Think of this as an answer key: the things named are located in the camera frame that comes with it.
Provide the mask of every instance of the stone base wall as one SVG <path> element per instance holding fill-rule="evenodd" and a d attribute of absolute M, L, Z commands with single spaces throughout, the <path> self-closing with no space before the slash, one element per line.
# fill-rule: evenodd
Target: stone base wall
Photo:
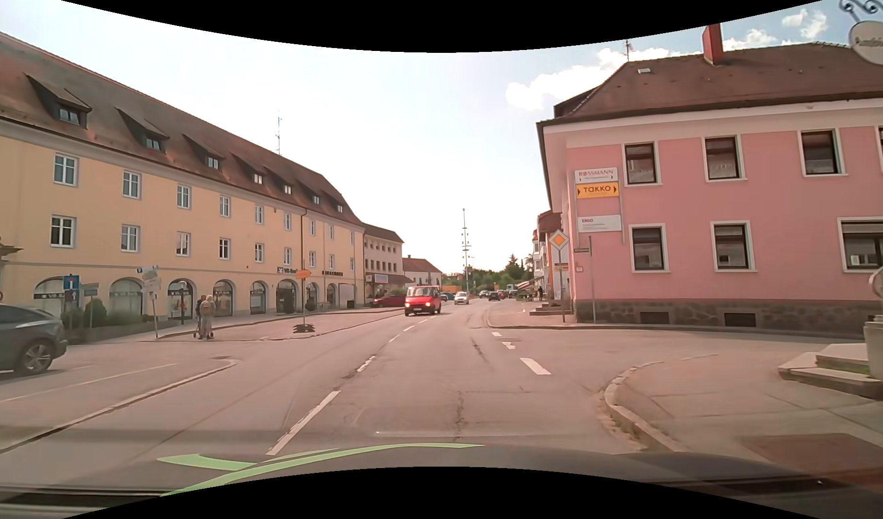
<path fill-rule="evenodd" d="M 574 300 L 574 309 L 577 322 L 592 322 L 591 299 Z M 669 324 L 724 327 L 726 314 L 752 314 L 757 328 L 839 334 L 861 334 L 864 323 L 881 312 L 879 301 L 596 300 L 599 323 L 659 324 L 657 321 L 663 321 L 667 314 Z M 729 326 L 734 326 L 734 322 L 745 322 L 748 316 L 728 317 Z"/>
<path fill-rule="evenodd" d="M 194 323 L 194 321 L 185 321 L 186 323 Z M 179 321 L 165 320 L 157 323 L 157 330 L 165 330 L 179 326 Z M 139 322 L 137 324 L 126 324 L 123 326 L 100 326 L 98 328 L 81 328 L 75 330 L 67 330 L 67 341 L 71 345 L 79 345 L 86 343 L 97 343 L 108 339 L 117 339 L 118 337 L 126 337 L 128 335 L 147 334 L 154 330 L 152 321 Z"/>

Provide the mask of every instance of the pink building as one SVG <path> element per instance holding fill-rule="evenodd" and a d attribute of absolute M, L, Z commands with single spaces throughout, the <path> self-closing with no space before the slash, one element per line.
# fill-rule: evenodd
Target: pink building
<path fill-rule="evenodd" d="M 860 334 L 880 313 L 883 66 L 721 38 L 627 63 L 538 124 L 577 319 L 594 300 L 598 322 Z"/>

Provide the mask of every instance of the asphalt road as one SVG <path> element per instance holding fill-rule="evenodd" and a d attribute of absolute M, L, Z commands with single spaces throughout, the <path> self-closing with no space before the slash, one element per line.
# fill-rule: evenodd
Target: asphalt road
<path fill-rule="evenodd" d="M 404 442 L 631 453 L 639 445 L 598 398 L 620 372 L 719 348 L 783 347 L 771 336 L 494 330 L 483 319 L 528 308 L 474 300 L 437 316 L 322 316 L 313 337 L 272 321 L 213 341 L 71 347 L 44 375 L 0 374 L 0 485 L 175 490 L 195 481 L 159 458 Z"/>

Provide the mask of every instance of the sky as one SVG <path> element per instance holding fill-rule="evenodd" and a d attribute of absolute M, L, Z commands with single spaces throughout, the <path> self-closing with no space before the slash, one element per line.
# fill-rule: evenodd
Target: sky
<path fill-rule="evenodd" d="M 724 22 L 724 50 L 847 44 L 853 24 L 834 0 L 815 2 Z M 265 148 L 276 150 L 280 131 L 284 156 L 444 272 L 464 268 L 464 218 L 476 268 L 531 252 L 550 208 L 535 123 L 626 60 L 623 41 L 498 53 L 309 47 L 59 0 L 0 0 L 0 30 Z M 702 31 L 632 38 L 631 58 L 700 52 Z"/>

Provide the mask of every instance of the red chimney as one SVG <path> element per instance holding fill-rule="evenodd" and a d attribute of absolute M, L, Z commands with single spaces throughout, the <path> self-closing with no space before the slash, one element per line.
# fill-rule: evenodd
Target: red chimney
<path fill-rule="evenodd" d="M 704 59 L 711 65 L 720 65 L 724 60 L 724 40 L 720 34 L 720 24 L 708 25 L 701 35 L 704 42 Z"/>

